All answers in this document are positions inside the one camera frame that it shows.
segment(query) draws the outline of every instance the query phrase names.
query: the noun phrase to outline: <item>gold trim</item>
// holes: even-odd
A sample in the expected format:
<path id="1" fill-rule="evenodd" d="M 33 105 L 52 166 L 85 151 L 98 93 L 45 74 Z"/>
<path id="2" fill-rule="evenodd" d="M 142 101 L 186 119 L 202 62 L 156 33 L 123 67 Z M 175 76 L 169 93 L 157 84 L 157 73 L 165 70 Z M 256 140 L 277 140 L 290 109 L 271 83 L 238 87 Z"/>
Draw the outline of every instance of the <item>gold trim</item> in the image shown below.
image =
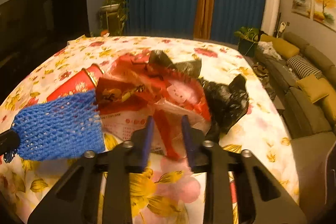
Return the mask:
<path id="1" fill-rule="evenodd" d="M 87 74 L 87 76 L 90 78 L 90 80 L 91 80 L 91 82 L 93 83 L 93 85 L 94 85 L 95 87 L 97 87 L 97 83 L 96 83 L 96 81 L 94 80 L 94 78 L 91 76 L 90 72 L 89 72 L 86 68 L 82 68 L 82 71 L 84 71 L 84 72 Z"/>
<path id="2" fill-rule="evenodd" d="M 96 67 L 98 67 L 98 69 L 101 71 L 101 73 L 105 74 L 105 71 L 97 63 L 93 63 L 92 65 L 95 65 Z"/>

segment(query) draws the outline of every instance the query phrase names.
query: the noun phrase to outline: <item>floral tablecloth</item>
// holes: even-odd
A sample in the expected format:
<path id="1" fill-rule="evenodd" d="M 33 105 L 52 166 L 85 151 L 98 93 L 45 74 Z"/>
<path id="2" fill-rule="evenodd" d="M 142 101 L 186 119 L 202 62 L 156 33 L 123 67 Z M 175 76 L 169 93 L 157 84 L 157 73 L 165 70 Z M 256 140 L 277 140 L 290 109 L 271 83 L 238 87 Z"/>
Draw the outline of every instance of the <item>floral tablecloth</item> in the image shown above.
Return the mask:
<path id="1" fill-rule="evenodd" d="M 67 47 L 28 75 L 2 103 L 0 132 L 10 128 L 20 109 L 45 102 L 50 93 L 82 68 L 97 63 L 108 70 L 120 55 L 140 53 L 146 48 L 164 50 L 173 62 L 201 58 L 201 76 L 206 80 L 229 84 L 240 73 L 246 77 L 250 96 L 248 113 L 221 139 L 220 145 L 233 152 L 251 150 L 298 201 L 299 184 L 293 152 L 277 110 L 243 56 L 217 44 L 159 37 L 80 37 L 70 41 Z M 120 143 L 109 133 L 104 137 L 107 150 Z M 26 223 L 32 210 L 72 162 L 35 162 L 16 155 L 6 164 L 1 156 L 0 191 Z M 151 154 L 146 171 L 130 175 L 133 222 L 202 223 L 205 179 L 205 174 L 192 174 L 186 160 L 174 162 Z M 235 195 L 232 202 L 237 221 Z"/>

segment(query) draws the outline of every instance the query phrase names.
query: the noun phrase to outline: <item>black plastic bag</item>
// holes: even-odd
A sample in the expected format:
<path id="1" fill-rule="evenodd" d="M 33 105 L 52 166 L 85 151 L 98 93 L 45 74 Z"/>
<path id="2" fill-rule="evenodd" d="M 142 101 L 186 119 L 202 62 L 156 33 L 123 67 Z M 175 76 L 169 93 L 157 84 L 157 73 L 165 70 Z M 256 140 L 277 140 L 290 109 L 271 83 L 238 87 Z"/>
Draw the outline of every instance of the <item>black plastic bag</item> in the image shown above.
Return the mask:
<path id="1" fill-rule="evenodd" d="M 192 60 L 173 63 L 161 50 L 151 52 L 149 63 L 176 69 L 190 77 L 198 78 L 201 73 L 202 61 Z M 227 134 L 241 117 L 247 113 L 249 95 L 246 91 L 246 79 L 243 75 L 236 76 L 229 85 L 199 79 L 211 113 L 211 128 L 206 135 L 208 140 L 219 142 L 220 134 Z"/>
<path id="2" fill-rule="evenodd" d="M 229 85 L 199 79 L 207 99 L 212 123 L 206 137 L 217 142 L 220 133 L 227 134 L 241 117 L 247 113 L 249 95 L 246 91 L 246 79 L 237 75 Z"/>
<path id="3" fill-rule="evenodd" d="M 149 56 L 149 64 L 157 64 L 169 69 L 176 69 L 190 77 L 198 78 L 201 73 L 202 61 L 192 60 L 173 63 L 170 58 L 161 50 L 153 50 Z"/>

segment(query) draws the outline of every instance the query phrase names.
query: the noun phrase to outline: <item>yellow tree painting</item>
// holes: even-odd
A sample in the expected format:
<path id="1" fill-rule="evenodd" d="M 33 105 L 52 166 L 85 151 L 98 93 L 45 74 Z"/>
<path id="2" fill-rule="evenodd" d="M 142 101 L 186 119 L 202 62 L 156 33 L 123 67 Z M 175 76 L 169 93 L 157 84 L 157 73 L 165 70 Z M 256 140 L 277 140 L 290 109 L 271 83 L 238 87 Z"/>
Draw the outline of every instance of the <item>yellow tree painting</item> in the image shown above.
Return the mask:
<path id="1" fill-rule="evenodd" d="M 313 19 L 336 31 L 336 0 L 315 0 Z"/>

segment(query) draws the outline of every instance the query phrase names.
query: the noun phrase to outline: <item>yellow cushion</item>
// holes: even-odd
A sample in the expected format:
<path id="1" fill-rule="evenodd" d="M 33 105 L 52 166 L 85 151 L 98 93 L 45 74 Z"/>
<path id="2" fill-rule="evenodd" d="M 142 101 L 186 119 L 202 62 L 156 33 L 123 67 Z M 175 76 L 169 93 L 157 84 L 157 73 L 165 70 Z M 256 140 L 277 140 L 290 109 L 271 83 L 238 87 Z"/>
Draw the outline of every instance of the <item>yellow cushion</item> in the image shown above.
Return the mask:
<path id="1" fill-rule="evenodd" d="M 283 58 L 289 59 L 294 55 L 299 54 L 300 49 L 295 45 L 287 42 L 282 38 L 271 37 L 266 34 L 262 34 L 260 41 L 273 42 L 273 48 L 280 54 Z"/>
<path id="2" fill-rule="evenodd" d="M 296 83 L 312 103 L 329 95 L 327 86 L 323 82 L 320 82 L 320 80 L 317 80 L 313 74 L 296 81 Z"/>
<path id="3" fill-rule="evenodd" d="M 333 88 L 333 86 L 328 82 L 327 79 L 321 78 L 319 81 L 324 85 L 329 93 L 329 95 L 322 99 L 321 102 L 321 107 L 322 110 L 327 118 L 327 120 L 331 124 L 336 123 L 336 91 Z"/>

